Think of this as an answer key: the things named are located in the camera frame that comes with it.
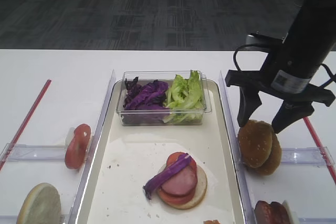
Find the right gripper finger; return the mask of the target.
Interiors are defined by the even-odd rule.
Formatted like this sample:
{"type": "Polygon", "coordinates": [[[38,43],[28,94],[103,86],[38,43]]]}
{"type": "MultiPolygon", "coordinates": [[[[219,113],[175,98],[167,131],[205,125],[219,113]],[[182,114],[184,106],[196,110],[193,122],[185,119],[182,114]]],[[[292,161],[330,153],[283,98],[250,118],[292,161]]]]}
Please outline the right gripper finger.
{"type": "Polygon", "coordinates": [[[272,128],[275,133],[280,133],[296,121],[310,116],[313,112],[314,108],[311,102],[289,103],[284,101],[272,120],[272,128]]]}
{"type": "Polygon", "coordinates": [[[239,87],[240,102],[237,121],[240,127],[248,122],[250,116],[262,105],[259,91],[253,87],[239,87]]]}

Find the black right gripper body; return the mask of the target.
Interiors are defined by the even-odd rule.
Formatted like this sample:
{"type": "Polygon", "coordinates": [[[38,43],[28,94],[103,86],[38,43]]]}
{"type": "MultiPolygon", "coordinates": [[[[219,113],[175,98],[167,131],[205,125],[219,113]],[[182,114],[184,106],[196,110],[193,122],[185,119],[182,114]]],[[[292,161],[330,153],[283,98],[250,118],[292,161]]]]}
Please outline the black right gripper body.
{"type": "Polygon", "coordinates": [[[233,54],[235,70],[228,70],[225,77],[227,87],[253,87],[283,101],[318,102],[330,106],[335,95],[326,87],[335,81],[333,74],[324,66],[320,58],[311,59],[308,55],[287,55],[286,47],[280,39],[251,39],[239,46],[233,54]],[[238,52],[243,49],[256,49],[267,53],[259,70],[242,70],[237,61],[238,52]],[[310,81],[320,67],[324,67],[329,80],[319,86],[310,81]]]}

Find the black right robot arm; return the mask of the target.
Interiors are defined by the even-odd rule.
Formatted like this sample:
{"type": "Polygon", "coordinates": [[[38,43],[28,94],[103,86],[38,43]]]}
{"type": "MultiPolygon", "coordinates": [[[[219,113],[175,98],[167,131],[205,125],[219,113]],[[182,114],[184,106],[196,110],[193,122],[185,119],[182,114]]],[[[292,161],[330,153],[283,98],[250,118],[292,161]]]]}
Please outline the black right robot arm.
{"type": "Polygon", "coordinates": [[[267,53],[259,70],[229,70],[225,83],[238,86],[239,126],[245,126],[261,106],[260,92],[282,100],[272,121],[273,130],[281,132],[292,123],[314,112],[313,102],[330,106],[335,95],[328,84],[311,84],[335,45],[335,0],[303,0],[300,10],[284,39],[249,34],[246,47],[267,53]]]}

